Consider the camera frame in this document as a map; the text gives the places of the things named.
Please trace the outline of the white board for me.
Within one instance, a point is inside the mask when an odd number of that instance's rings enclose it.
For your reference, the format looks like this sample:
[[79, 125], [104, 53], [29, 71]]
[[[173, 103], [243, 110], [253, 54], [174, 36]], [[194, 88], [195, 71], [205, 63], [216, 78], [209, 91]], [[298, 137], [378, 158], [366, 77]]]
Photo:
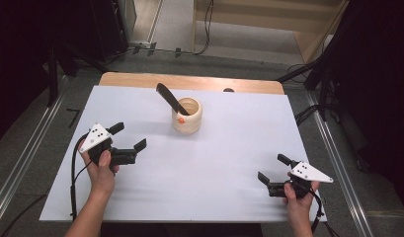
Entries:
[[121, 167], [104, 218], [114, 222], [278, 222], [283, 201], [257, 178], [283, 182], [279, 155], [307, 158], [287, 96], [177, 90], [202, 104], [202, 126], [190, 135], [172, 126], [171, 109], [153, 89], [96, 86], [73, 137], [95, 122], [123, 122], [116, 148], [147, 146]]

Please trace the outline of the person's right hand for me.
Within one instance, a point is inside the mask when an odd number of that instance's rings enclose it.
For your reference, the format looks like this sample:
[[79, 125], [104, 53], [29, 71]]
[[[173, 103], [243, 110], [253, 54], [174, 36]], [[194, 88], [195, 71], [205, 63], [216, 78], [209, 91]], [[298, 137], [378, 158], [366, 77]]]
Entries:
[[310, 226], [309, 212], [314, 200], [314, 193], [318, 190], [320, 183], [313, 181], [311, 183], [312, 191], [303, 198], [297, 198], [294, 187], [291, 183], [286, 183], [284, 188], [288, 222], [292, 227]]

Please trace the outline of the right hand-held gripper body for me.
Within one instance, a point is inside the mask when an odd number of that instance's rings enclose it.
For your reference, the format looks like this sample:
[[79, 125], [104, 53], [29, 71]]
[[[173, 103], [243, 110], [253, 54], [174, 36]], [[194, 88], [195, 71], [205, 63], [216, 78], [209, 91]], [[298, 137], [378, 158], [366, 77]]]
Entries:
[[[303, 161], [283, 160], [283, 163], [291, 168], [290, 179], [295, 195], [297, 198], [304, 198], [311, 190], [311, 182], [333, 183], [334, 180], [313, 167], [309, 163]], [[270, 197], [285, 198], [285, 183], [272, 183], [266, 179], [266, 187]]]

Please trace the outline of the metal floor rail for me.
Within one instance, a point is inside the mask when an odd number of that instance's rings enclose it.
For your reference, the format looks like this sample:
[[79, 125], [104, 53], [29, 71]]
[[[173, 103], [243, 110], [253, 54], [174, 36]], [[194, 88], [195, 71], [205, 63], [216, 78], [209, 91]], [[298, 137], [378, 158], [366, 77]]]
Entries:
[[0, 141], [0, 222], [74, 81], [73, 76], [63, 76], [53, 105], [48, 107], [46, 98], [39, 96]]
[[352, 179], [348, 174], [346, 165], [343, 161], [343, 156], [334, 140], [328, 122], [323, 120], [318, 111], [313, 113], [313, 119], [323, 140], [328, 154], [328, 160], [335, 173], [335, 184], [341, 189], [341, 197], [339, 198], [339, 201], [345, 203], [348, 216], [353, 220], [358, 236], [374, 237], [373, 230], [364, 210], [363, 202], [360, 200], [360, 197], [353, 186]]

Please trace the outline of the wooden table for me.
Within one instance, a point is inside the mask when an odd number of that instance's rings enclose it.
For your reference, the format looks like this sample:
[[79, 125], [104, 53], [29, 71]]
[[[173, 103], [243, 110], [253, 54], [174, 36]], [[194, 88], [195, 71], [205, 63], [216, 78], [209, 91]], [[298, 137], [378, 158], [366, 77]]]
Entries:
[[200, 77], [155, 73], [104, 73], [100, 80], [102, 86], [155, 88], [158, 83], [169, 89], [220, 91], [232, 89], [240, 93], [283, 95], [283, 85], [277, 81], [250, 79]]

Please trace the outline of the light wooden frame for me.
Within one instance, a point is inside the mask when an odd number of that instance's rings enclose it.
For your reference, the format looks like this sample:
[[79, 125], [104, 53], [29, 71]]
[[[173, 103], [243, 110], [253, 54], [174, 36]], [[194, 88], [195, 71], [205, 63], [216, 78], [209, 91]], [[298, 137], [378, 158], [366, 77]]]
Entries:
[[292, 31], [305, 63], [336, 32], [350, 0], [213, 0], [212, 21]]

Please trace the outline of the black stand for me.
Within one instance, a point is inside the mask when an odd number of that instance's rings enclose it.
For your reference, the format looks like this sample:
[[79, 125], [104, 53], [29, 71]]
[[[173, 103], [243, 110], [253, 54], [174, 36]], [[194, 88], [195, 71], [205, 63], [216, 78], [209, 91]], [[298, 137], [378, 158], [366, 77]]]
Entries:
[[47, 105], [49, 107], [55, 103], [59, 96], [57, 66], [60, 66], [66, 75], [76, 76], [79, 67], [75, 62], [75, 58], [85, 61], [101, 73], [109, 71], [106, 66], [73, 45], [67, 42], [54, 42], [48, 49], [49, 98]]

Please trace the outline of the black spatula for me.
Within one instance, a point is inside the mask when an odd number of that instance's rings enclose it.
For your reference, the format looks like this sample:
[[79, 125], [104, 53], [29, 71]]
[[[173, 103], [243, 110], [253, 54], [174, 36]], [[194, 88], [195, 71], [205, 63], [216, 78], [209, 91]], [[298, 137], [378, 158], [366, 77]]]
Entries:
[[173, 111], [177, 114], [188, 116], [189, 113], [186, 109], [179, 103], [177, 98], [172, 94], [172, 92], [162, 83], [158, 83], [156, 86], [156, 91], [161, 95], [161, 97], [171, 106]]

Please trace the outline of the person's left hand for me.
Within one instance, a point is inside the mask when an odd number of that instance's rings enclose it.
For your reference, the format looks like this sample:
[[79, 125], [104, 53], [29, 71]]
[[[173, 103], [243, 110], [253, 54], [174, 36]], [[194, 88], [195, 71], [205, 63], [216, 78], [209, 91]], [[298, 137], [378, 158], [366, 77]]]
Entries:
[[91, 181], [91, 197], [109, 198], [115, 188], [115, 176], [120, 170], [119, 166], [111, 166], [112, 155], [108, 150], [102, 152], [99, 164], [90, 159], [87, 152], [81, 153]]

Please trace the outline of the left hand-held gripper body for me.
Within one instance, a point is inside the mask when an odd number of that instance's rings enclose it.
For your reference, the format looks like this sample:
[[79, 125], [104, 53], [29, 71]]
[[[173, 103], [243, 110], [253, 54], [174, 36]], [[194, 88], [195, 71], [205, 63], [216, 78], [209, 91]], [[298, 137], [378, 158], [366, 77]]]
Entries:
[[99, 164], [100, 156], [105, 150], [108, 150], [112, 155], [111, 166], [135, 163], [137, 153], [134, 149], [117, 149], [112, 146], [112, 143], [112, 135], [107, 132], [107, 128], [96, 122], [87, 134], [80, 152], [87, 152], [91, 161], [96, 165]]

